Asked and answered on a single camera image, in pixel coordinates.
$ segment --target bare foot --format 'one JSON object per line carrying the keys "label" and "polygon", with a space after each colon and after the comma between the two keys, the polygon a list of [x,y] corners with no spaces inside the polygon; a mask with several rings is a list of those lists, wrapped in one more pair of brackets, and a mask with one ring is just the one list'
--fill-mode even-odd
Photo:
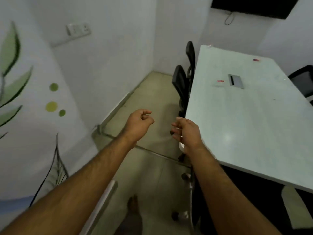
{"label": "bare foot", "polygon": [[136,194],[129,198],[127,207],[129,211],[139,213],[138,197]]}

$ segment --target green dot painting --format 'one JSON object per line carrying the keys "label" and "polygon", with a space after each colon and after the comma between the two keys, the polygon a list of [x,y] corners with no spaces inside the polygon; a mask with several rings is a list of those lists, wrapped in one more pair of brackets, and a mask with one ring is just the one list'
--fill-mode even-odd
{"label": "green dot painting", "polygon": [[50,86],[49,86],[49,89],[50,89],[51,91],[57,91],[58,88],[59,88],[59,86],[58,86],[58,84],[56,84],[56,83],[51,83]]}
{"label": "green dot painting", "polygon": [[66,114],[65,110],[60,110],[60,112],[59,112],[59,116],[60,117],[63,117],[65,114]]}
{"label": "green dot painting", "polygon": [[58,108],[58,104],[56,102],[49,102],[46,105],[46,111],[48,112],[54,112],[57,110],[57,108]]}

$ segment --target chair backrest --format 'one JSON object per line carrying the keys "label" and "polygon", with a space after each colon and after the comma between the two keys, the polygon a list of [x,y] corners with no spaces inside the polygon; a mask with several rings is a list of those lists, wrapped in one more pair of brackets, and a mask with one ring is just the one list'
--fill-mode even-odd
{"label": "chair backrest", "polygon": [[313,66],[307,65],[294,73],[288,78],[299,89],[305,98],[313,95]]}
{"label": "chair backrest", "polygon": [[194,75],[195,75],[195,68],[196,68],[196,54],[195,54],[194,45],[191,41],[187,43],[186,54],[190,62],[190,67],[187,71],[187,75],[188,75],[188,78],[193,80]]}
{"label": "chair backrest", "polygon": [[183,107],[186,110],[189,100],[189,80],[187,79],[185,71],[181,65],[178,65],[175,68],[172,83],[182,99]]}

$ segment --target white wall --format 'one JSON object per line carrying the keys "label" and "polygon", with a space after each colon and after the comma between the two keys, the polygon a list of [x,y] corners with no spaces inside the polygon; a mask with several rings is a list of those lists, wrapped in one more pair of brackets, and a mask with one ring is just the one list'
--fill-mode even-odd
{"label": "white wall", "polygon": [[212,0],[158,0],[154,70],[173,74],[189,67],[186,44],[201,44],[273,58],[286,74],[313,63],[313,0],[299,0],[286,20],[235,13],[224,25],[225,11]]}
{"label": "white wall", "polygon": [[[47,42],[25,0],[0,0],[0,45],[14,21],[21,42],[17,63],[5,77],[6,86],[33,66],[33,73],[21,94],[0,109],[0,115],[23,105],[18,114],[0,127],[0,230],[29,206],[19,201],[33,196],[52,163],[55,137],[70,174],[96,153],[90,130],[84,125],[75,101]],[[56,92],[49,90],[57,83]],[[48,102],[58,103],[47,112]],[[60,109],[66,114],[59,117]]]}
{"label": "white wall", "polygon": [[92,128],[153,67],[156,0],[30,0],[47,40],[65,24],[88,22],[92,34],[53,52],[81,116]]}

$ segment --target floor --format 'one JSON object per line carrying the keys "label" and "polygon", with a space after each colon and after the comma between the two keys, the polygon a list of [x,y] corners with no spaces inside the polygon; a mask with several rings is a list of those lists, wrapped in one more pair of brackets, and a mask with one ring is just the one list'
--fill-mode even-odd
{"label": "floor", "polygon": [[[156,72],[148,75],[103,127],[103,132],[117,136],[130,113],[147,108],[152,110],[155,123],[138,145],[177,160],[181,151],[169,131],[179,111],[179,96],[171,79],[169,75]],[[107,136],[94,136],[99,150],[110,140]],[[143,235],[190,234],[186,223],[171,219],[172,211],[185,211],[189,205],[188,187],[181,179],[184,172],[188,172],[187,167],[171,160],[144,150],[131,150],[114,177],[118,182],[117,190],[92,235],[112,235],[126,214],[128,198],[135,193],[143,218]],[[294,228],[313,226],[313,220],[294,188],[285,187],[282,197]]]}

